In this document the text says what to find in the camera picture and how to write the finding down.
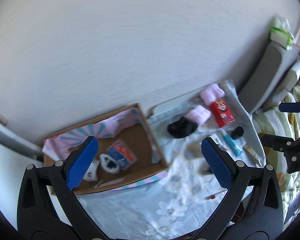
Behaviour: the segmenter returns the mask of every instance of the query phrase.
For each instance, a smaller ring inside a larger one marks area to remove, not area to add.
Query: floral bedsheet
[[[232,83],[223,82],[220,86],[225,90],[225,99],[237,120],[226,129],[242,126],[245,139],[238,140],[239,146],[248,142],[265,165],[258,135],[250,116],[238,101]],[[168,240],[183,236],[200,228],[219,205],[226,191],[209,173],[200,150],[201,140],[212,133],[219,134],[223,141],[213,118],[183,139],[173,139],[166,131],[169,123],[197,103],[186,103],[171,113],[148,120],[170,165],[167,177],[134,188],[77,196],[90,217],[110,238]],[[227,151],[235,160],[241,159],[247,165],[255,166],[245,153],[236,158],[230,149]]]

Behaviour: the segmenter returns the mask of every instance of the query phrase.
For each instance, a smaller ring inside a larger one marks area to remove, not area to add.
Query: red package
[[[235,121],[230,108],[223,99],[214,101],[210,109],[220,128]]]

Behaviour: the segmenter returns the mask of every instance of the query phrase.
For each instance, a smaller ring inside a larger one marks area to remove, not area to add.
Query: plastic bag
[[[120,170],[125,171],[133,165],[138,159],[136,155],[128,148],[122,140],[116,140],[108,148],[109,155],[118,162]]]
[[[287,18],[275,17],[270,29],[270,39],[279,43],[285,49],[290,50],[295,43],[294,36],[290,30],[291,28]]]

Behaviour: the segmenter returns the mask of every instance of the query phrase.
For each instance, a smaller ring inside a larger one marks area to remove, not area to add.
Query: cardboard box
[[[46,137],[44,139],[44,141],[48,138],[52,138],[59,134],[70,131],[72,129],[76,129],[76,128],[79,128],[79,127],[82,127],[82,126],[85,126],[88,124],[100,122],[100,121],[105,120],[113,115],[116,115],[116,114],[122,112],[122,111],[131,109],[134,107],[136,107],[140,110],[142,118],[145,121],[144,123],[146,123],[146,119],[140,109],[139,104],[133,104],[133,105],[112,111],[108,114],[104,114],[102,116],[93,118],[86,122],[79,123],[77,125],[69,127],[62,131],[53,133],[53,134],[49,135],[48,137]],[[148,141],[147,133],[150,134],[150,136],[152,137],[152,139],[157,147],[158,154],[161,157],[159,163],[157,163],[157,164],[151,163],[152,147]],[[98,139],[99,152],[96,155],[97,159],[100,154],[106,153],[108,147],[111,146],[117,139],[122,139],[127,144],[127,146],[137,156],[138,161],[135,164],[133,164],[130,168],[128,168],[126,171],[120,171],[120,173],[115,174],[115,175],[105,172],[99,165],[98,170],[97,170],[97,176],[98,176],[99,181],[88,182],[88,181],[82,180],[80,186],[73,189],[74,194],[83,195],[83,194],[101,192],[101,191],[106,191],[106,190],[114,189],[117,187],[129,185],[131,183],[151,177],[151,176],[159,173],[160,171],[164,171],[165,169],[167,169],[168,166],[165,162],[165,159],[164,159],[164,157],[160,151],[160,148],[158,147],[158,144],[157,144],[153,134],[151,133],[148,125],[146,125],[146,127],[143,127],[140,123],[137,123],[131,127],[124,129],[115,138]],[[51,166],[51,165],[53,165],[54,162],[55,161],[52,160],[50,157],[48,157],[47,155],[44,155],[45,166]],[[101,180],[102,180],[101,184],[98,187],[95,187]]]

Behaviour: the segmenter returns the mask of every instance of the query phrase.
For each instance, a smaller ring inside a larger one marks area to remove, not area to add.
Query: striped blanket
[[[300,100],[300,86],[296,86],[292,93],[289,93],[285,97],[284,102],[294,103],[297,100]],[[253,124],[260,137],[265,133],[293,139],[300,137],[300,113],[281,113],[278,108],[273,108],[264,113],[255,114],[253,116]],[[264,150],[267,163],[271,164],[277,173],[285,218],[288,206],[300,192],[300,171],[288,174],[287,163],[283,153],[267,147],[264,147]]]

